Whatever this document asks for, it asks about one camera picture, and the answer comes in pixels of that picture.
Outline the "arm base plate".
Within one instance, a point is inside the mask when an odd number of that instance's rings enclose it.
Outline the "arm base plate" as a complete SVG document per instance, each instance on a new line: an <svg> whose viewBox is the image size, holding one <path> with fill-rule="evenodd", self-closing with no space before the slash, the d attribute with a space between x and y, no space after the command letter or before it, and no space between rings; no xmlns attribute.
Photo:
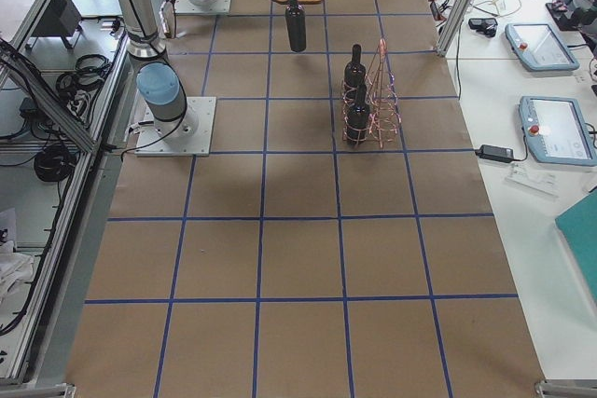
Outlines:
<svg viewBox="0 0 597 398"><path fill-rule="evenodd" d="M134 154L143 157L184 157L210 154L216 97L188 97L182 122L155 120L146 107Z"/></svg>
<svg viewBox="0 0 597 398"><path fill-rule="evenodd" d="M231 0L176 0L174 8L178 15L214 16L228 15Z"/></svg>

